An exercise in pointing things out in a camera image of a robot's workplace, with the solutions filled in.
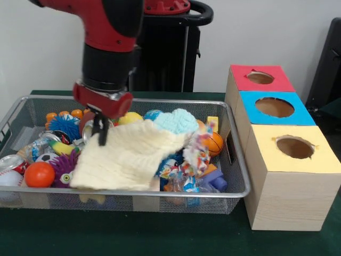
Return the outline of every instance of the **white wall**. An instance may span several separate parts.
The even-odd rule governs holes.
[[[196,92],[225,92],[230,64],[281,65],[306,100],[340,0],[203,0],[214,21],[201,28]]]
[[[225,92],[228,66],[282,65],[298,94],[309,92],[340,0],[204,0],[215,11],[201,28],[194,90]],[[0,117],[33,89],[71,89],[80,76],[83,29],[72,15],[27,0],[0,1]]]

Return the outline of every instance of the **purple spiky ball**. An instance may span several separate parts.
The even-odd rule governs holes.
[[[55,178],[52,184],[55,188],[69,188],[72,179],[72,172],[76,167],[80,153],[73,150],[70,155],[61,155],[51,160],[49,164],[52,165]]]

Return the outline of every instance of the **round hole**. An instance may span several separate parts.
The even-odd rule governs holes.
[[[256,84],[271,84],[274,80],[272,75],[259,71],[252,71],[247,78]]]
[[[280,118],[291,116],[295,112],[294,107],[288,101],[272,97],[257,100],[256,108],[266,115]]]
[[[305,159],[314,153],[314,146],[308,141],[294,136],[283,136],[277,139],[277,147],[292,158]]]

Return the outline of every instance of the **wire mesh basket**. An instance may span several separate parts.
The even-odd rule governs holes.
[[[219,118],[222,152],[211,163],[223,173],[228,187],[223,193],[176,193],[126,190],[79,190],[0,186],[0,207],[30,209],[153,211],[178,213],[232,212],[250,191],[250,182],[231,108],[218,101],[134,99],[131,111],[142,116],[151,109],[171,112],[183,108],[205,122]],[[16,101],[0,123],[0,158],[16,154],[44,130],[46,114],[84,109],[72,97],[30,95]],[[8,202],[6,195],[15,198]]]

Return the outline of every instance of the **baseball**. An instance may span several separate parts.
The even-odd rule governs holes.
[[[20,186],[23,177],[14,170],[0,172],[0,186]],[[19,198],[19,194],[10,191],[0,191],[0,201],[12,202]]]

